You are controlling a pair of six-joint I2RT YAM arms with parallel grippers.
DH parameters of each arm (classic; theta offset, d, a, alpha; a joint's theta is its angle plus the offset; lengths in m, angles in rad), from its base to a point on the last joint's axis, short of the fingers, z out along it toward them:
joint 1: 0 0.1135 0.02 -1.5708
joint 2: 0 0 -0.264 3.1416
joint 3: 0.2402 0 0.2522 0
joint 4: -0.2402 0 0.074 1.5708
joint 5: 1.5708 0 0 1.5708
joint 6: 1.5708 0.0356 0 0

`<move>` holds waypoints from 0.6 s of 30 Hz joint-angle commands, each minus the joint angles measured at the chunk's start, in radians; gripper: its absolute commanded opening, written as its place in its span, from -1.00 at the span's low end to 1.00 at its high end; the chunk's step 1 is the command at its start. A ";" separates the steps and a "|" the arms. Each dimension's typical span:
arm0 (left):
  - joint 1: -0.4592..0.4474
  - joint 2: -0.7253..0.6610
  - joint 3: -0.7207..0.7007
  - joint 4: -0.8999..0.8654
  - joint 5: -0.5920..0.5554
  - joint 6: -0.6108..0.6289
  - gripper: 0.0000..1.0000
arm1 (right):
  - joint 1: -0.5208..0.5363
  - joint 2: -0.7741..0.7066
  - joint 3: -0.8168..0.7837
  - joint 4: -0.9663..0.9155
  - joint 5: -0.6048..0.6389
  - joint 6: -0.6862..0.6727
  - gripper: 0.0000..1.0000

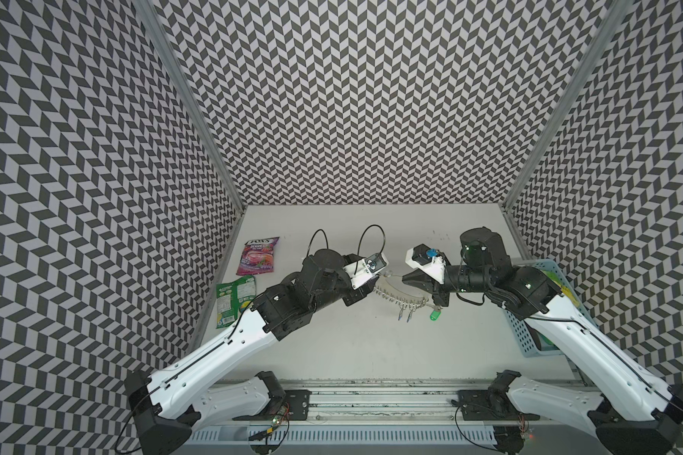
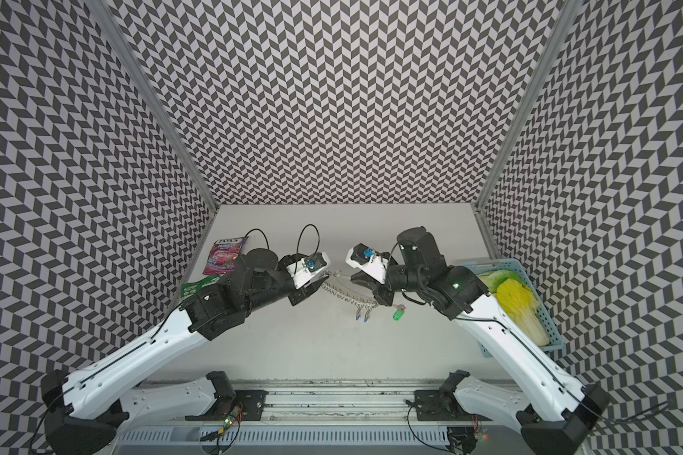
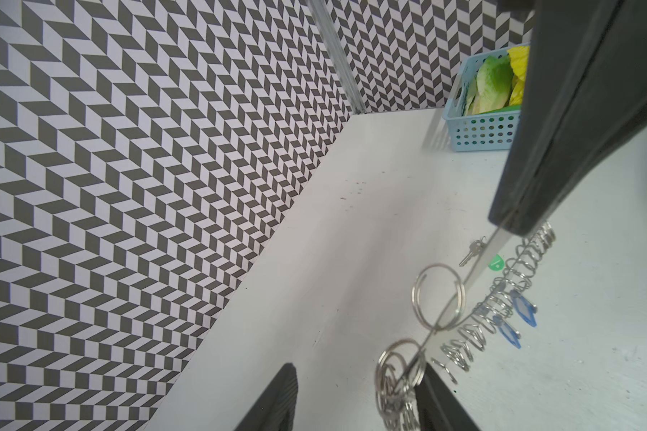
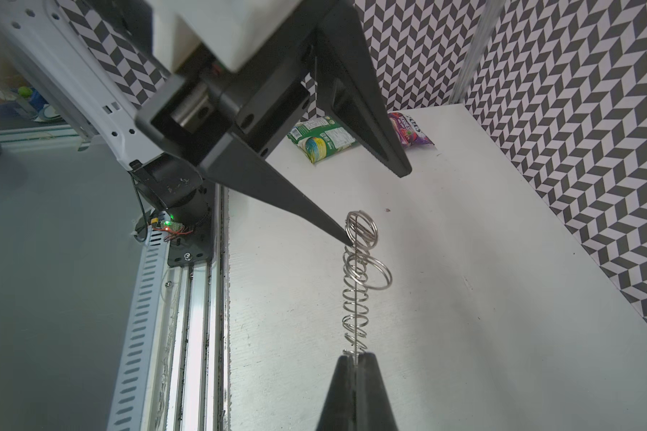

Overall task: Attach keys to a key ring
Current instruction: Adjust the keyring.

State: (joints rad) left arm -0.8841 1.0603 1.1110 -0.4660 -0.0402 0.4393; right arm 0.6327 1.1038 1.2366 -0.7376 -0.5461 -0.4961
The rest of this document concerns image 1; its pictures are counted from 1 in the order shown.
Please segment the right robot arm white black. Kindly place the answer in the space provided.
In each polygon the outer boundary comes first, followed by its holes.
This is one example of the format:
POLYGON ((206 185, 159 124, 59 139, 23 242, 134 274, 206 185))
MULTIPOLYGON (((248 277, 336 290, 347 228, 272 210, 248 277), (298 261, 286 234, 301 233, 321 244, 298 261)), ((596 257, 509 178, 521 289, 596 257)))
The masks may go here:
POLYGON ((612 454, 667 454, 683 432, 683 385, 670 385, 639 365, 582 315, 543 271, 514 265, 501 236, 469 229, 461 262, 420 244, 406 253, 408 286, 448 305, 451 295, 480 293, 552 341, 597 387, 578 392, 505 370, 487 389, 487 408, 506 405, 596 438, 612 454))

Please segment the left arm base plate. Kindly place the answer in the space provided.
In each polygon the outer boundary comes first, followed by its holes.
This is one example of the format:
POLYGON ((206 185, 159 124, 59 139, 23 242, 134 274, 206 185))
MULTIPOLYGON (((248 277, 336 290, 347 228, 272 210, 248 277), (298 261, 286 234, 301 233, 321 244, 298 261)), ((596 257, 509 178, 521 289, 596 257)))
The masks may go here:
POLYGON ((288 415, 290 421, 305 421, 309 411, 311 390, 287 390, 282 395, 271 396, 266 407, 254 414, 242 414, 233 421, 269 420, 275 415, 288 415))

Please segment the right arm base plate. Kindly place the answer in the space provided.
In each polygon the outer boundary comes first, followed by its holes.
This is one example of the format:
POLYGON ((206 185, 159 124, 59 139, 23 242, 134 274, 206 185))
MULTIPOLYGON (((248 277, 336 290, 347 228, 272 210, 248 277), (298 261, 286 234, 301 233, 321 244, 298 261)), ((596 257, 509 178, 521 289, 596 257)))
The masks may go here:
POLYGON ((488 390, 460 390, 457 406, 461 407, 465 421, 539 421, 540 415, 522 413, 506 394, 488 390))

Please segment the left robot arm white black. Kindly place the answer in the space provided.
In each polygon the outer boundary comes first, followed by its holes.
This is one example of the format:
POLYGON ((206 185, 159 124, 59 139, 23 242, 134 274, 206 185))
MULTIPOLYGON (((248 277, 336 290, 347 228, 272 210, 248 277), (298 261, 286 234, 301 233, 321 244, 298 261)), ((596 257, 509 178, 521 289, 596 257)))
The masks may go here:
POLYGON ((305 257, 299 271, 256 296, 231 327, 185 358, 153 373, 129 373, 124 389, 138 452, 170 454, 201 428, 229 420, 281 418, 288 408, 286 392, 273 372, 221 389, 216 382, 310 324, 324 307, 365 299, 387 265, 380 252, 364 258, 320 249, 305 257))

